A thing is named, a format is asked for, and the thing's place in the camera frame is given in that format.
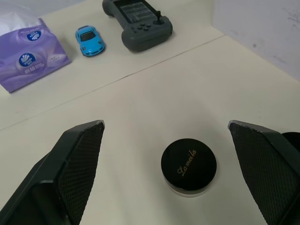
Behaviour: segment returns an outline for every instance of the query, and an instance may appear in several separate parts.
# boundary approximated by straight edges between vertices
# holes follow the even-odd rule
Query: tissue
[[[30,10],[9,2],[0,2],[0,36],[22,28],[41,25]]]
[[[71,62],[45,22],[22,7],[0,2],[0,34],[0,84],[9,93]]]

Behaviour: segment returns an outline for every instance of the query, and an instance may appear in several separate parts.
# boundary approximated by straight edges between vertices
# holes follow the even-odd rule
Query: screen
[[[151,18],[156,18],[154,13],[143,2],[135,2],[120,6],[120,10],[130,23],[139,23]]]

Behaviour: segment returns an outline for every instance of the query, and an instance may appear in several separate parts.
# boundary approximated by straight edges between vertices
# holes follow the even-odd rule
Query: logo
[[[27,38],[28,38],[29,41],[36,41],[41,37],[41,35],[42,35],[42,32],[37,30],[35,32],[32,32],[32,33],[28,34]]]
[[[33,56],[33,54],[25,53],[19,58],[19,63],[22,67],[28,67],[30,66],[36,58]]]
[[[186,164],[182,167],[179,167],[179,169],[177,170],[177,172],[179,173],[179,174],[181,174],[182,176],[184,176],[185,175],[185,173],[188,171],[188,167],[191,165],[191,163],[192,163],[192,161],[193,161],[193,159],[195,158],[195,155],[196,155],[196,153],[197,153],[197,151],[196,150],[193,150],[193,151],[188,151],[190,154],[188,154],[188,160],[187,160],[187,162],[186,162]]]

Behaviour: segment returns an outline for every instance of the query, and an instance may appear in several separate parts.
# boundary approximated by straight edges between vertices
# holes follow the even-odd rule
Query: car windshield
[[[88,41],[88,40],[91,40],[95,37],[96,35],[94,34],[93,31],[89,31],[89,32],[86,32],[82,35],[80,35],[80,40],[81,41]]]

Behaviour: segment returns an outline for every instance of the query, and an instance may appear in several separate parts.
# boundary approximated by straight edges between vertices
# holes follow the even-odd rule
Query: black lid
[[[161,168],[172,188],[175,186],[179,191],[197,191],[213,180],[217,161],[204,143],[195,139],[180,139],[164,151]]]

